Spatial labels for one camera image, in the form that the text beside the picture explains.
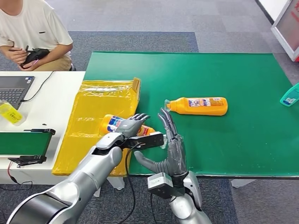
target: bottle cap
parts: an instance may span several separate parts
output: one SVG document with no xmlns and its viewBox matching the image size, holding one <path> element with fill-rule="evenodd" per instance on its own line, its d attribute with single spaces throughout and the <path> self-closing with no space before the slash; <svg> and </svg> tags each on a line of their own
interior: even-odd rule
<svg viewBox="0 0 299 224">
<path fill-rule="evenodd" d="M 164 103 L 165 103 L 165 106 L 164 106 L 164 108 L 165 109 L 165 110 L 167 110 L 167 111 L 171 111 L 171 102 L 169 101 L 169 100 L 168 100 L 168 99 L 165 99 L 165 101 L 164 101 Z"/>
</svg>

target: khaki pants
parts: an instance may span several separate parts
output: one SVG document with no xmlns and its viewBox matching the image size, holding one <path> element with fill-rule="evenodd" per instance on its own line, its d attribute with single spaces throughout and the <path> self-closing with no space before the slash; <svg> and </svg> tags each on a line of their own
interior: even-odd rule
<svg viewBox="0 0 299 224">
<path fill-rule="evenodd" d="M 67 56 L 43 64 L 34 71 L 69 71 L 71 67 L 72 60 Z"/>
</svg>

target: black game controller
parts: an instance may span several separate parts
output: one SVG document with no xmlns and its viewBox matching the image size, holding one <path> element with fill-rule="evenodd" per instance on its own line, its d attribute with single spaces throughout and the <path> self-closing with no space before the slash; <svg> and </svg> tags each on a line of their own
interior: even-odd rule
<svg viewBox="0 0 299 224">
<path fill-rule="evenodd" d="M 29 55 L 26 57 L 24 63 L 20 64 L 22 68 L 24 69 L 24 65 L 30 63 L 32 61 L 35 61 L 35 60 L 40 60 L 42 59 L 45 56 L 47 56 L 48 53 L 50 53 L 49 50 L 48 49 L 42 49 L 42 48 L 35 48 L 32 50 L 28 50 L 29 46 L 27 45 L 25 51 L 29 53 Z"/>
</svg>

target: white t-shirt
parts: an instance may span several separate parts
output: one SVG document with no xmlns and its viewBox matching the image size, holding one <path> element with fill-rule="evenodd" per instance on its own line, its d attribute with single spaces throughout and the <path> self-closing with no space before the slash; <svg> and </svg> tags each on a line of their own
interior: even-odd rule
<svg viewBox="0 0 299 224">
<path fill-rule="evenodd" d="M 0 46 L 53 50 L 57 44 L 71 43 L 60 19 L 44 0 L 23 0 L 23 9 L 17 16 L 0 9 Z"/>
</svg>

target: table leg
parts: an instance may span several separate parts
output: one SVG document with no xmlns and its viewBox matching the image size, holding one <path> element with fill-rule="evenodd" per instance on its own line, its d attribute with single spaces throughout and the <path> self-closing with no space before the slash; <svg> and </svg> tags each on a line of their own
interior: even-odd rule
<svg viewBox="0 0 299 224">
<path fill-rule="evenodd" d="M 232 180 L 232 186 L 234 188 L 239 188 L 239 187 L 243 187 L 247 184 L 254 182 L 255 179 L 234 179 Z"/>
<path fill-rule="evenodd" d="M 100 188 L 97 191 L 94 192 L 94 196 L 94 197 L 100 197 L 100 192 L 101 192 L 101 188 Z"/>
<path fill-rule="evenodd" d="M 114 188 L 122 190 L 125 188 L 125 182 L 122 177 L 108 177 L 107 180 Z"/>
</svg>

